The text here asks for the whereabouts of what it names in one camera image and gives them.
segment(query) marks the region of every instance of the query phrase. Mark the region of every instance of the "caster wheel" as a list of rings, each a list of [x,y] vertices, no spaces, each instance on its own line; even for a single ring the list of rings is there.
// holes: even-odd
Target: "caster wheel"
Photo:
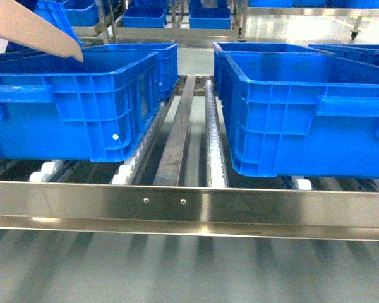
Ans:
[[[352,32],[351,34],[352,41],[354,41],[357,36],[358,36],[358,32]]]

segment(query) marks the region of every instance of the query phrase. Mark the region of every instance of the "stainless steel rail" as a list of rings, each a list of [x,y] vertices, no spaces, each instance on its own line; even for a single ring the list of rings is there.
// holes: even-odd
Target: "stainless steel rail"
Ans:
[[[247,15],[281,16],[362,16],[379,17],[379,9],[355,8],[247,8]]]

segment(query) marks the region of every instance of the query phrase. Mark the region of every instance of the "gray floor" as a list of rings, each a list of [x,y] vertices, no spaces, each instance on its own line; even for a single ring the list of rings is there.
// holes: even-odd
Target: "gray floor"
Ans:
[[[247,39],[293,44],[352,43],[356,18],[310,16],[264,16],[248,19]],[[363,18],[355,43],[379,44],[379,18]]]
[[[324,21],[320,31],[349,41],[351,27]],[[325,40],[312,28],[292,21],[286,37]],[[362,29],[361,43],[379,42],[379,23]],[[179,64],[212,74],[212,50],[180,49]],[[203,115],[196,98],[187,185],[198,178]],[[379,242],[0,230],[0,302],[379,302]]]

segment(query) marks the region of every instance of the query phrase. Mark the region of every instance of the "crate handle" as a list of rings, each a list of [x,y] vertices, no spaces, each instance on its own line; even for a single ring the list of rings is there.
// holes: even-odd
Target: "crate handle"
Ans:
[[[319,96],[316,115],[379,118],[379,97]]]
[[[52,85],[0,85],[0,103],[53,103]]]

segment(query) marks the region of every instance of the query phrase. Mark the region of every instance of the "roller conveyor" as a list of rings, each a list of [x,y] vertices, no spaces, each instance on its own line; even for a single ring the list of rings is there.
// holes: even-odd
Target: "roller conveyor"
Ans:
[[[0,228],[379,240],[379,180],[236,174],[211,79],[183,76],[125,163],[0,161]],[[195,147],[193,104],[207,117]],[[46,182],[27,182],[36,172]]]

